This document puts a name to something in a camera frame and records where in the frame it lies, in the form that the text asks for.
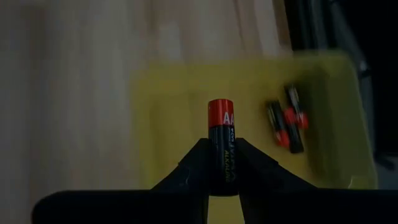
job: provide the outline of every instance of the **black object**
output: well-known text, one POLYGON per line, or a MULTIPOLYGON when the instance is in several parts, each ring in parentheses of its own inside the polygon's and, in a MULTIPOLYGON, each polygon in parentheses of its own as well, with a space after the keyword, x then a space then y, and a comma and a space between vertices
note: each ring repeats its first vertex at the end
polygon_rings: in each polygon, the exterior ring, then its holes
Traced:
POLYGON ((211 188, 218 196, 238 194, 236 188, 235 127, 233 102, 212 100, 208 104, 208 128, 211 142, 211 188))
POLYGON ((287 125, 287 134, 289 135, 290 152, 293 154, 301 153, 304 151, 303 143, 301 141, 299 128, 296 124, 288 124, 287 125))
MULTIPOLYGON (((65 191, 39 201, 33 224, 206 223, 211 142, 200 139, 151 190, 65 191)), ((396 218, 398 191, 318 189, 246 140, 236 139, 239 198, 245 223, 396 218)))
POLYGON ((289 147, 289 135, 286 131, 284 114, 282 112, 282 108, 280 107, 279 101, 268 101, 266 105, 269 121, 271 122, 277 144, 282 147, 289 147))
POLYGON ((285 0, 293 50, 336 47, 329 0, 285 0))
POLYGON ((289 106, 294 109, 294 113, 302 113, 302 109, 299 105, 299 94, 297 93, 296 87, 294 87, 293 85, 286 85, 284 89, 287 97, 287 102, 289 103, 289 106))
POLYGON ((394 1, 338 1, 347 18, 348 25, 358 41, 371 68, 370 81, 373 111, 367 116, 374 120, 375 159, 387 169, 395 169, 396 162, 388 161, 389 156, 398 156, 397 113, 391 102, 396 102, 396 63, 398 56, 398 32, 396 27, 397 6, 394 1))

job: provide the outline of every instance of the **black battery body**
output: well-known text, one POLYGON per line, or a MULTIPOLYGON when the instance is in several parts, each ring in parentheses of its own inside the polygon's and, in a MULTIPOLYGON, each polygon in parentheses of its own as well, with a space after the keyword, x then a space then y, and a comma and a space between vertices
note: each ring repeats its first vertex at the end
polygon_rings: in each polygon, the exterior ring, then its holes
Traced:
POLYGON ((304 151, 303 143, 301 142, 299 128, 296 124, 287 125, 287 134, 290 140, 290 152, 293 154, 300 153, 304 151))
POLYGON ((278 100, 268 101, 266 103, 269 121, 274 131, 277 144, 282 147, 289 147, 289 135, 286 131, 284 114, 278 100))
POLYGON ((284 89, 289 106, 294 109, 295 114, 300 114, 302 112, 302 109, 300 107, 299 94, 297 93, 296 87, 290 84, 286 85, 284 89))
POLYGON ((236 150, 232 101, 209 102, 209 140, 211 141, 210 194, 238 194, 236 150))

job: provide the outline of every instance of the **yellow tray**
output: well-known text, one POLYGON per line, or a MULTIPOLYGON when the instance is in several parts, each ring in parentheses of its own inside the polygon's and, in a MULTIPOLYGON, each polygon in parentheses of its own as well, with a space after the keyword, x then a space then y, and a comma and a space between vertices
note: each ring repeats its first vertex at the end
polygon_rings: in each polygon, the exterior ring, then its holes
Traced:
MULTIPOLYGON (((295 175, 318 187, 377 187, 356 75, 338 52, 156 65, 140 77, 132 85, 132 111, 144 189, 169 174, 199 138, 207 138, 207 103, 216 98, 234 102, 237 137, 295 175), (310 124, 302 133, 303 154, 276 146, 265 107, 272 99, 283 106, 283 85, 291 82, 298 83, 310 124)), ((239 198, 211 197, 209 221, 243 223, 239 198)))

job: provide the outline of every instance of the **red and black battery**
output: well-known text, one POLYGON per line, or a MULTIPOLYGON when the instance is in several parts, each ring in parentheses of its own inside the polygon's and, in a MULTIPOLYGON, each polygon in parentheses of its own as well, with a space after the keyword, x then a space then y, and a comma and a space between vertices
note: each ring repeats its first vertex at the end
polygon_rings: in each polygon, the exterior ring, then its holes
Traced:
POLYGON ((289 149, 291 153, 300 153, 304 151, 303 143, 301 141, 300 132, 296 125, 296 117, 293 108, 287 108, 284 111, 284 119, 287 127, 287 134, 289 135, 289 149))
POLYGON ((235 127, 233 102, 212 100, 208 104, 209 140, 213 158, 212 195, 236 195, 235 127))
POLYGON ((287 95, 289 107, 292 107, 294 110, 295 122, 297 123, 298 128, 307 129, 308 118, 301 108, 299 94, 297 93, 295 85, 290 84, 285 86, 285 93, 287 95))

